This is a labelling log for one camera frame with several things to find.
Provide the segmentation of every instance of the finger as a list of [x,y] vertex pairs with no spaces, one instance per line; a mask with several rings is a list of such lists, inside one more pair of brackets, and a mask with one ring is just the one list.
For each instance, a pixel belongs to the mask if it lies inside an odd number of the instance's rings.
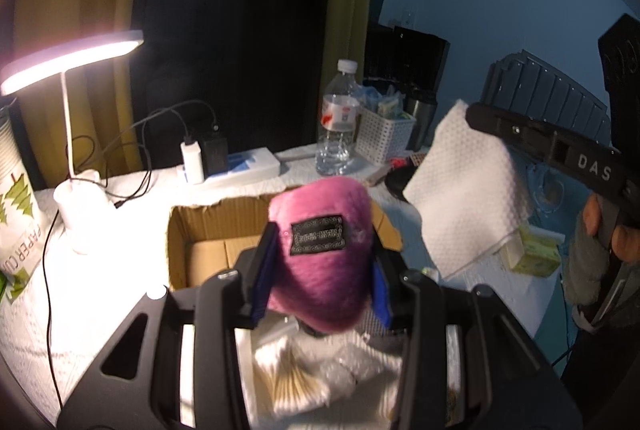
[[621,261],[640,261],[640,230],[616,226],[611,238],[611,249]]
[[595,237],[596,233],[598,233],[601,217],[600,205],[598,204],[596,195],[591,194],[584,205],[584,210],[582,210],[582,220],[584,221],[587,233],[591,237]]

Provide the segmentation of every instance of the paper cup package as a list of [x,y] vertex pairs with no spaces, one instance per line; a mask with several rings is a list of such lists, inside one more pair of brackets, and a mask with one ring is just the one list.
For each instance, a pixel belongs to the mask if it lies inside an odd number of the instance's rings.
[[10,301],[24,290],[42,258],[45,224],[4,107],[0,109],[0,271]]

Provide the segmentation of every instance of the black label patch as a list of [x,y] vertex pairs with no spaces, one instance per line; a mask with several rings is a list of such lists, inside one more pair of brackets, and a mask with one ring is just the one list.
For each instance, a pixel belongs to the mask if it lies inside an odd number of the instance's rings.
[[341,215],[314,217],[291,225],[291,255],[342,250],[347,246]]

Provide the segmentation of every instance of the table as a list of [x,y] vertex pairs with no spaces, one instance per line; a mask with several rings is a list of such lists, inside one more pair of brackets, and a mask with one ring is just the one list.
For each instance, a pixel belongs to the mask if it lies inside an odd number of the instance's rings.
[[[90,255],[74,253],[62,226],[55,229],[47,251],[46,269],[52,304],[51,346],[63,400],[147,289],[168,284],[165,233],[171,207],[276,193],[319,179],[312,159],[314,149],[310,145],[280,153],[309,158],[283,164],[278,178],[235,188],[186,185],[178,177],[177,168],[153,171],[148,194],[116,211],[113,224],[104,227],[104,244]],[[374,169],[358,159],[351,177],[363,179]],[[109,190],[130,194],[138,187],[143,174],[137,172],[110,179]],[[416,269],[429,266],[431,261],[420,235],[418,212],[391,197],[384,185],[369,190],[401,232],[402,255],[407,265]],[[36,192],[35,196],[41,210],[53,217],[56,211],[53,190]],[[498,256],[491,255],[475,261],[447,283],[464,289],[478,283],[491,285],[533,336],[551,299],[556,276],[538,279],[517,275],[507,271]],[[42,266],[38,266],[27,288],[13,304],[6,298],[0,302],[0,351],[31,400],[54,422],[59,407],[47,362],[46,326],[46,291]],[[334,414],[332,420],[339,422],[340,417]],[[314,425],[307,421],[303,426]]]

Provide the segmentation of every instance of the pink fabric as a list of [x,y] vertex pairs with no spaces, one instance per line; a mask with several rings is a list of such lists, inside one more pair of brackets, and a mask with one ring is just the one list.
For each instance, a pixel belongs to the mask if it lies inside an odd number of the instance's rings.
[[[292,224],[335,214],[344,220],[344,249],[289,254]],[[274,197],[269,219],[280,228],[282,250],[269,308],[295,315],[323,333],[352,328],[369,297],[373,227],[366,188],[347,177],[321,179]]]

